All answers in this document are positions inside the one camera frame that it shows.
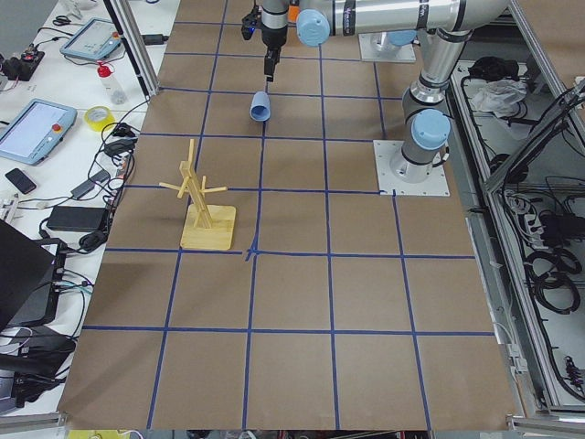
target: yellow tape roll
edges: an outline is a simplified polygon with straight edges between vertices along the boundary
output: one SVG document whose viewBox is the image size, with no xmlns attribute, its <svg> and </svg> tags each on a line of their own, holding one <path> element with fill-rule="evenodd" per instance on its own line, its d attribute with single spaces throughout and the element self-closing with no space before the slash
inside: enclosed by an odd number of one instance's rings
<svg viewBox="0 0 585 439">
<path fill-rule="evenodd" d="M 85 112 L 83 120 L 93 131 L 101 132 L 107 125 L 108 130 L 113 128 L 116 120 L 108 107 L 92 107 Z"/>
</svg>

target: blue cup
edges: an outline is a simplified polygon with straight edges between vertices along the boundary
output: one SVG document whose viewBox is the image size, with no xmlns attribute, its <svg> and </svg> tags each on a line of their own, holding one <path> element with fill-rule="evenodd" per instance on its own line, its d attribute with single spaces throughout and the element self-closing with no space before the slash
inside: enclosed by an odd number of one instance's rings
<svg viewBox="0 0 585 439">
<path fill-rule="evenodd" d="M 271 101 L 265 91 L 257 91 L 250 106 L 250 117 L 256 122 L 268 121 L 271 117 Z"/>
</svg>

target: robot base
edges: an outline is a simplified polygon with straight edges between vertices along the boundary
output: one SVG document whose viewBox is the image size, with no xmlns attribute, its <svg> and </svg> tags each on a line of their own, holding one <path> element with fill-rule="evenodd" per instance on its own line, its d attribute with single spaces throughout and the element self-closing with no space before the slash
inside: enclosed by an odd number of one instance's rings
<svg viewBox="0 0 585 439">
<path fill-rule="evenodd" d="M 372 43 L 372 34 L 359 35 L 359 49 L 364 61 L 376 62 L 397 62 L 409 63 L 416 62 L 417 57 L 414 54 L 414 48 L 411 44 L 406 46 L 390 46 L 385 50 L 378 50 Z"/>
<path fill-rule="evenodd" d="M 421 183 L 408 183 L 394 175 L 390 169 L 390 159 L 404 142 L 396 140 L 375 140 L 376 170 L 378 187 L 385 195 L 412 195 L 423 197 L 449 197 L 449 186 L 442 166 L 432 169 L 429 177 Z"/>
</svg>

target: plastic bag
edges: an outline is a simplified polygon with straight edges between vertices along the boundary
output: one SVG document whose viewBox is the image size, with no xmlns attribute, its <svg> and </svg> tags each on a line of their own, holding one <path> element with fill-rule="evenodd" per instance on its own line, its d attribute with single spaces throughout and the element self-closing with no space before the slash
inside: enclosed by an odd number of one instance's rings
<svg viewBox="0 0 585 439">
<path fill-rule="evenodd" d="M 518 111 L 518 102 L 527 95 L 527 86 L 517 80 L 489 82 L 470 100 L 478 112 L 493 112 L 496 117 L 511 116 Z"/>
</svg>

